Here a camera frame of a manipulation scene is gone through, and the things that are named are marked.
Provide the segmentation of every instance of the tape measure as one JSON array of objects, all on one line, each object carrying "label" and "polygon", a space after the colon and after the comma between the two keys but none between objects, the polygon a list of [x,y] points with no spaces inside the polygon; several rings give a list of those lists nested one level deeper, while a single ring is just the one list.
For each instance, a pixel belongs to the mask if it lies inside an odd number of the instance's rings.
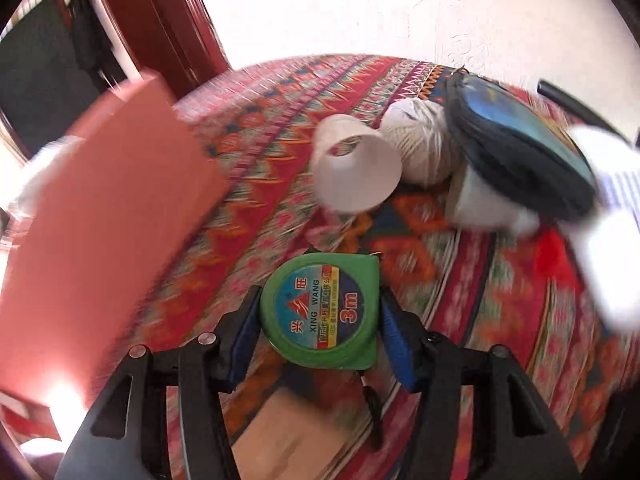
[{"label": "tape measure", "polygon": [[284,358],[301,366],[366,370],[377,357],[379,286],[376,256],[297,256],[264,286],[262,329]]}]

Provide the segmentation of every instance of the patterned bedspread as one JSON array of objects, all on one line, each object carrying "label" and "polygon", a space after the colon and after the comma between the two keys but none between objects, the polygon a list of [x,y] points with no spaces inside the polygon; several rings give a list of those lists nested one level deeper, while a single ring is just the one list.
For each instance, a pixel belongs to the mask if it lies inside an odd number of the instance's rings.
[{"label": "patterned bedspread", "polygon": [[[308,161],[320,120],[348,113],[377,127],[398,99],[443,102],[449,74],[442,66],[393,57],[301,57],[226,73],[180,101],[178,114],[204,152],[220,161],[231,192],[114,345],[95,391],[129,346],[167,349],[215,327],[252,283],[309,246],[380,251],[384,278],[425,325],[471,348],[510,346],[584,466],[610,394],[636,373],[638,344],[603,329],[558,234],[547,229],[516,240],[450,228],[442,217],[443,187],[401,187],[356,218],[323,210],[312,192]],[[542,98],[509,90],[559,123],[572,120]],[[541,266],[540,254],[548,250],[557,253],[554,264]],[[262,340],[247,381],[223,398],[231,441],[277,388],[287,386],[349,435],[323,478],[392,478],[418,398],[396,384],[384,352],[368,377],[384,401],[386,438],[378,453],[365,442],[368,415],[352,372],[296,367]],[[177,394],[170,392],[170,454],[181,478],[177,412]],[[472,402],[464,392],[454,478],[465,477],[471,423]]]}]

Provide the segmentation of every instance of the white paper cup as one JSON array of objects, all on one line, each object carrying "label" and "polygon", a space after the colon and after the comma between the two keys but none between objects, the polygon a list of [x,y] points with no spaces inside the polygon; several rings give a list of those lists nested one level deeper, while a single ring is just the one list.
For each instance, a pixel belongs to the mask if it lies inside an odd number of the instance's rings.
[{"label": "white paper cup", "polygon": [[[348,154],[332,147],[359,137]],[[384,202],[400,182],[400,154],[377,130],[348,115],[333,115],[316,128],[311,171],[318,200],[340,213],[361,213]]]}]

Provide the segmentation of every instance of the white cloth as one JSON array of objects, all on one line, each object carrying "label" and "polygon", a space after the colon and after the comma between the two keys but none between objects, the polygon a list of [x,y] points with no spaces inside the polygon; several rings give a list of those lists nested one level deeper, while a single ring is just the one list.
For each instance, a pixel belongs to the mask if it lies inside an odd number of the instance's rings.
[{"label": "white cloth", "polygon": [[535,212],[499,194],[466,164],[453,176],[444,215],[457,227],[506,229],[514,236],[533,234],[540,226]]},{"label": "white cloth", "polygon": [[9,212],[16,217],[35,216],[40,193],[82,142],[78,137],[65,136],[43,146],[20,170],[20,182],[7,208]]},{"label": "white cloth", "polygon": [[605,130],[568,133],[593,170],[602,205],[579,223],[563,224],[596,308],[614,330],[640,329],[640,152]]}]

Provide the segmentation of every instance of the textured wall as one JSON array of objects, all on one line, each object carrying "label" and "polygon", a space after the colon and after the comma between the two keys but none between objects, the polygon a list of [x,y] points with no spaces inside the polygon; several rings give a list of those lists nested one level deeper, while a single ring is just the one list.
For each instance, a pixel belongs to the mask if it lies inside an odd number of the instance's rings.
[{"label": "textured wall", "polygon": [[319,52],[464,63],[535,90],[540,77],[629,137],[640,47],[609,0],[204,0],[231,65]]}]

